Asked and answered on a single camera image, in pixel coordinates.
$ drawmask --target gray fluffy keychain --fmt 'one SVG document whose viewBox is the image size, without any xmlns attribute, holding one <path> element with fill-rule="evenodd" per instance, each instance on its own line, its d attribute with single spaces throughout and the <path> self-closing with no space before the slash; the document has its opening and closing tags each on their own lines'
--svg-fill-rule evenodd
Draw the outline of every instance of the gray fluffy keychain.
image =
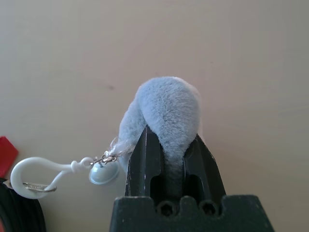
<svg viewBox="0 0 309 232">
<path fill-rule="evenodd" d="M 141 85 L 126 111 L 117 142 L 109 154 L 118 154 L 127 173 L 128 162 L 145 126 L 158 136 L 164 151 L 168 195 L 182 192 L 183 156 L 196 135 L 203 139 L 200 95 L 195 87 L 178 77 L 153 78 Z"/>
<path fill-rule="evenodd" d="M 146 125 L 158 136 L 163 147 L 166 172 L 163 191 L 170 197 L 179 198 L 183 156 L 197 134 L 204 139 L 199 130 L 202 128 L 199 93 L 177 77 L 154 78 L 140 86 L 120 123 L 117 141 L 112 141 L 101 158 L 85 157 L 71 164 L 58 164 L 40 157 L 26 158 L 14 166 L 7 186 L 23 197 L 39 199 L 55 191 L 63 176 L 84 169 L 90 170 L 92 183 L 107 184 L 118 176 L 119 164 L 127 173 L 130 157 Z M 60 172 L 48 186 L 23 183 L 22 171 L 33 164 Z"/>
</svg>

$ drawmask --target red tag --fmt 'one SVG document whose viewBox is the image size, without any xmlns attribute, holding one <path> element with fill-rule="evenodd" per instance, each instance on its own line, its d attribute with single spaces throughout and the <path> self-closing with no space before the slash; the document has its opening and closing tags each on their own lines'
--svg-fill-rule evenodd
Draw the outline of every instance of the red tag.
<svg viewBox="0 0 309 232">
<path fill-rule="evenodd" d="M 0 137 L 0 177 L 5 177 L 18 154 L 6 137 Z"/>
</svg>

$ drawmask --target white plastic hook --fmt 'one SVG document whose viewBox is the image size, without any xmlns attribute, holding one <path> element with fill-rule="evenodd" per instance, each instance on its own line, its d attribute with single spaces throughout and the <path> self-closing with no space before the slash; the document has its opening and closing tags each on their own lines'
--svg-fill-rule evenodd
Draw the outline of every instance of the white plastic hook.
<svg viewBox="0 0 309 232">
<path fill-rule="evenodd" d="M 14 166 L 11 173 L 11 185 L 16 193 L 19 195 L 29 198 L 29 199 L 39 199 L 45 197 L 48 194 L 48 191 L 56 187 L 57 182 L 68 173 L 76 173 L 84 169 L 90 170 L 92 168 L 92 163 L 94 160 L 89 157 L 83 158 L 79 163 L 73 161 L 71 164 L 59 164 L 51 162 L 50 160 L 40 158 L 40 157 L 31 157 L 20 161 L 17 165 Z M 33 164 L 39 164 L 45 168 L 49 168 L 55 171 L 60 171 L 60 173 L 54 178 L 52 183 L 44 188 L 43 192 L 31 191 L 27 189 L 22 181 L 22 172 L 23 170 Z"/>
</svg>

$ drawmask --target beige wall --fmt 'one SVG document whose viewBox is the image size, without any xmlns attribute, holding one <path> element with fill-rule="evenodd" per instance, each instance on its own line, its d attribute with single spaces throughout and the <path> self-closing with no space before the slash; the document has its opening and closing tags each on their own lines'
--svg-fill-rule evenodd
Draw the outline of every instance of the beige wall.
<svg viewBox="0 0 309 232">
<path fill-rule="evenodd" d="M 227 193 L 258 195 L 276 231 L 308 231 L 308 9 L 307 0 L 3 0 L 0 135 L 19 159 L 95 156 L 143 81 L 178 76 L 201 92 Z M 27 181 L 55 175 L 35 171 Z M 41 200 L 49 231 L 107 231 L 123 183 L 66 177 Z"/>
</svg>

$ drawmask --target faux fur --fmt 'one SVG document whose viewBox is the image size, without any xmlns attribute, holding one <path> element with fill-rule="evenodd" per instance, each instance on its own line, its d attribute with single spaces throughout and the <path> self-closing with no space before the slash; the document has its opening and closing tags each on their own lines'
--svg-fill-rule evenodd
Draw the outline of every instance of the faux fur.
<svg viewBox="0 0 309 232">
<path fill-rule="evenodd" d="M 120 123 L 119 143 L 135 146 L 147 124 L 158 136 L 165 155 L 167 194 L 173 197 L 182 194 L 183 155 L 198 132 L 199 101 L 196 88 L 184 80 L 154 78 L 140 86 Z M 131 154 L 119 158 L 125 172 Z"/>
</svg>

